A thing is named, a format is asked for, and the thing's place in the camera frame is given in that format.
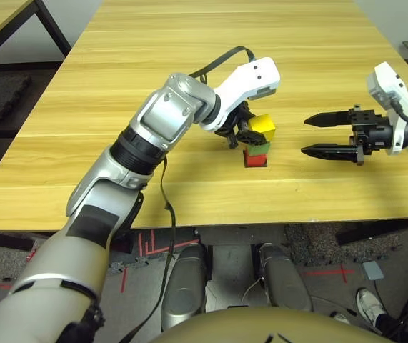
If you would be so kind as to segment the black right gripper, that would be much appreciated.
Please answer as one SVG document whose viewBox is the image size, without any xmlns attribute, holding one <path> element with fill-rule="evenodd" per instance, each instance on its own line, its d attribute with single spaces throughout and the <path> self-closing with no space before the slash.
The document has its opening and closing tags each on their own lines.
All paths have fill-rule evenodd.
<svg viewBox="0 0 408 343">
<path fill-rule="evenodd" d="M 310 116 L 304 123 L 316 127 L 352 126 L 348 144 L 313 144 L 301 148 L 307 156 L 330 160 L 350 161 L 358 166 L 364 164 L 364 155 L 388 149 L 392 145 L 392 126 L 386 116 L 374 110 L 354 106 L 347 111 L 322 112 Z"/>
</svg>

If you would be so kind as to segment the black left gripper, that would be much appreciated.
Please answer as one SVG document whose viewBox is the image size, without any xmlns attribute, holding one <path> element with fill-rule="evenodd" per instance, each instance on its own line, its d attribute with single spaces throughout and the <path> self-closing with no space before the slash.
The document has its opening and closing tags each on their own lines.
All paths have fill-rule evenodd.
<svg viewBox="0 0 408 343">
<path fill-rule="evenodd" d="M 248 145 L 266 144 L 267 140 L 262 133 L 251 131 L 248 127 L 248 121 L 255 116 L 248 103 L 243 101 L 229 113 L 226 121 L 215 131 L 215 134 L 225 138 L 230 149 L 237 148 L 239 142 Z"/>
</svg>

